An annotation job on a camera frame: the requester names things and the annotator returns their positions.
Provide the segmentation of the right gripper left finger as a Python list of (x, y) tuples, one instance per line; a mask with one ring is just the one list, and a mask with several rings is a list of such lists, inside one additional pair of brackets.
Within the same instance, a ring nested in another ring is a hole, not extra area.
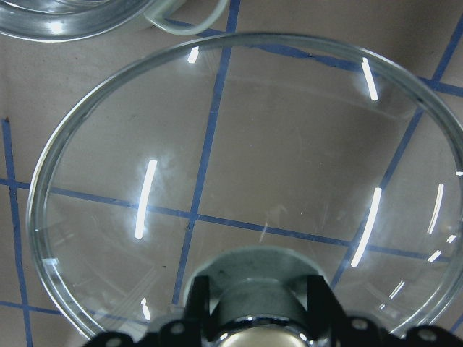
[(210, 321), (210, 281), (200, 275), (194, 278), (181, 317), (170, 319), (159, 328), (146, 333), (138, 341), (117, 331), (97, 335), (85, 345), (98, 346), (208, 346), (207, 329)]

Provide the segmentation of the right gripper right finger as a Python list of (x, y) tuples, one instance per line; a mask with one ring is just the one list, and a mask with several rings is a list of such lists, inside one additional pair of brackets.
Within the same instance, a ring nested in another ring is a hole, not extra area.
[(327, 335), (331, 346), (461, 346), (462, 339), (435, 325), (408, 329), (399, 338), (367, 317), (348, 315), (321, 275), (306, 277), (307, 331), (316, 340)]

